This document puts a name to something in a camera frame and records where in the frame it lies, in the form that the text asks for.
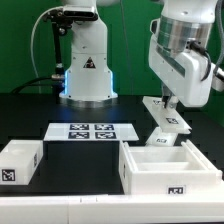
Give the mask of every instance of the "open white box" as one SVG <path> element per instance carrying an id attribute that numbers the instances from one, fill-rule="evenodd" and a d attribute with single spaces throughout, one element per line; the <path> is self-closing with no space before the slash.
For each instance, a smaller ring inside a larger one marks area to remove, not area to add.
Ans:
<path id="1" fill-rule="evenodd" d="M 222 171 L 188 140 L 181 147 L 129 147 L 121 142 L 125 194 L 203 194 L 222 185 Z"/>

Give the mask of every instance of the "white cube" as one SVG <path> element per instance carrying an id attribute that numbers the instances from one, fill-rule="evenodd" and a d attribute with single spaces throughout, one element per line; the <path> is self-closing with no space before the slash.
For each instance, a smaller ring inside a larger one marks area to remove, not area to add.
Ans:
<path id="1" fill-rule="evenodd" d="M 0 153 L 0 184 L 28 185 L 42 157 L 42 141 L 10 141 Z"/>

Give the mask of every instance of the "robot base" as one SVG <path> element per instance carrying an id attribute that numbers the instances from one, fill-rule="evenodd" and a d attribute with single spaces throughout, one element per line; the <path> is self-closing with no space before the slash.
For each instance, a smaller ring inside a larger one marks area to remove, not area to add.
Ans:
<path id="1" fill-rule="evenodd" d="M 100 108 L 111 106 L 117 103 L 117 98 L 110 98 L 102 101 L 81 101 L 81 100 L 71 100 L 68 98 L 59 98 L 61 104 L 76 107 L 76 108 Z"/>

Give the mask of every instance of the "white block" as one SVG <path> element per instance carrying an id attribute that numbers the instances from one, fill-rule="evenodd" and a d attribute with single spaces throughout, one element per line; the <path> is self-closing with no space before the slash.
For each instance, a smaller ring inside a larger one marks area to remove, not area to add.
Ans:
<path id="1" fill-rule="evenodd" d="M 182 147 L 129 147 L 120 143 L 125 194 L 203 194 L 219 190 L 222 172 L 188 140 Z"/>
<path id="2" fill-rule="evenodd" d="M 190 134 L 191 127 L 174 108 L 163 108 L 161 98 L 144 97 L 143 103 L 163 132 Z"/>
<path id="3" fill-rule="evenodd" d="M 42 157 L 42 141 L 10 141 L 0 153 L 0 184 L 28 185 Z"/>
<path id="4" fill-rule="evenodd" d="M 176 139 L 177 133 L 165 133 L 162 132 L 160 127 L 155 128 L 149 139 L 146 141 L 146 145 L 152 146 L 173 146 Z"/>

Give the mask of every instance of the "cable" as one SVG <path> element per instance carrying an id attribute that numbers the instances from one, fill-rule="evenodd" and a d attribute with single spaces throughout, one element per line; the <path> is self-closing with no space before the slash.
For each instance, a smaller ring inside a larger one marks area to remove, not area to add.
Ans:
<path id="1" fill-rule="evenodd" d="M 126 56 L 127 56 L 127 60 L 128 60 L 128 70 L 129 70 L 129 76 L 130 76 L 131 95 L 133 95 L 134 94 L 134 77 L 133 77 L 133 72 L 132 72 L 131 58 L 130 58 L 129 45 L 128 45 L 128 37 L 127 37 L 127 29 L 126 29 L 125 18 L 124 18 L 123 0 L 120 0 L 120 5 L 121 5 L 123 32 L 124 32 L 125 45 L 126 45 Z"/>
<path id="2" fill-rule="evenodd" d="M 40 77 L 40 78 L 36 78 L 36 79 L 33 79 L 29 82 L 26 82 L 25 84 L 19 86 L 19 87 L 16 87 L 15 89 L 13 89 L 11 91 L 12 94 L 17 94 L 19 93 L 22 89 L 24 89 L 25 87 L 35 83 L 35 82 L 39 82 L 39 81 L 43 81 L 43 80 L 51 80 L 51 77 L 47 76 L 47 77 Z"/>
<path id="3" fill-rule="evenodd" d="M 38 74 L 37 67 L 36 67 L 36 64 L 35 64 L 34 52 L 33 52 L 33 44 L 34 44 L 34 37 L 35 37 L 35 32 L 36 32 L 37 26 L 38 26 L 40 20 L 42 19 L 42 17 L 45 14 L 49 13 L 52 10 L 59 10 L 59 9 L 62 9 L 62 8 L 63 7 L 60 6 L 60 7 L 54 7 L 54 8 L 48 9 L 47 11 L 45 11 L 44 13 L 42 13 L 39 16 L 39 18 L 37 19 L 37 21 L 35 22 L 35 24 L 33 26 L 32 34 L 31 34 L 31 41 L 30 41 L 30 53 L 31 53 L 32 65 L 33 65 L 33 69 L 34 69 L 36 78 L 39 78 L 39 74 Z"/>
<path id="4" fill-rule="evenodd" d="M 204 77 L 203 77 L 202 80 L 201 80 L 202 82 L 208 78 L 208 76 L 209 76 L 209 74 L 210 74 L 210 72 L 211 72 L 211 67 L 212 67 L 211 58 L 210 58 L 210 55 L 208 54 L 208 52 L 205 52 L 205 53 L 204 53 L 204 56 L 205 56 L 205 57 L 207 58 L 207 60 L 208 60 L 208 65 L 207 65 L 207 69 L 206 69 L 205 75 L 204 75 Z"/>
<path id="5" fill-rule="evenodd" d="M 219 66 L 221 65 L 223 59 L 224 59 L 224 31 L 223 31 L 223 24 L 222 24 L 222 4 L 223 0 L 218 0 L 218 3 L 216 5 L 216 18 L 217 18 L 217 25 L 219 30 L 219 36 L 221 40 L 221 52 L 218 58 L 218 61 L 216 62 L 215 69 L 213 73 L 216 75 L 217 71 L 219 69 Z"/>

